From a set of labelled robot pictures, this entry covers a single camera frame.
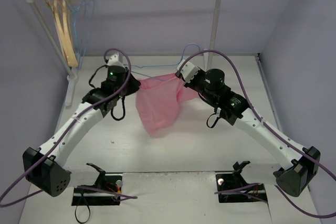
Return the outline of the pink t shirt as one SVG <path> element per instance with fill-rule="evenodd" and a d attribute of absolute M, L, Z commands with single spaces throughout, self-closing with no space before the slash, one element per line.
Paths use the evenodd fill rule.
<path fill-rule="evenodd" d="M 140 80 L 135 106 L 146 132 L 157 131 L 174 124 L 181 104 L 198 98 L 198 93 L 184 87 L 184 81 L 174 73 Z"/>

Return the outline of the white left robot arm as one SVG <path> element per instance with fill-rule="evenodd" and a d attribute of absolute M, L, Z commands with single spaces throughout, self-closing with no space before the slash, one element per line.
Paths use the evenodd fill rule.
<path fill-rule="evenodd" d="M 65 163 L 84 136 L 106 115 L 113 115 L 118 101 L 139 90 L 140 82 L 124 66 L 108 66 L 107 77 L 91 89 L 71 118 L 39 148 L 23 153 L 26 179 L 52 197 L 59 196 L 71 182 Z"/>

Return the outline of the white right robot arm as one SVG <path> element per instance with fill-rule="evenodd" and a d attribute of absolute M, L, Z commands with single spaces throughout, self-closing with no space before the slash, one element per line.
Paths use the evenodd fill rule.
<path fill-rule="evenodd" d="M 218 119 L 252 137 L 277 161 L 275 164 L 253 164 L 250 161 L 234 164 L 233 184 L 245 188 L 249 184 L 277 185 L 286 194 L 298 197 L 317 174 L 321 153 L 315 147 L 306 148 L 269 125 L 255 114 L 247 100 L 233 92 L 220 69 L 204 71 L 187 64 L 179 75 L 184 85 L 196 91 L 203 101 L 214 108 Z"/>

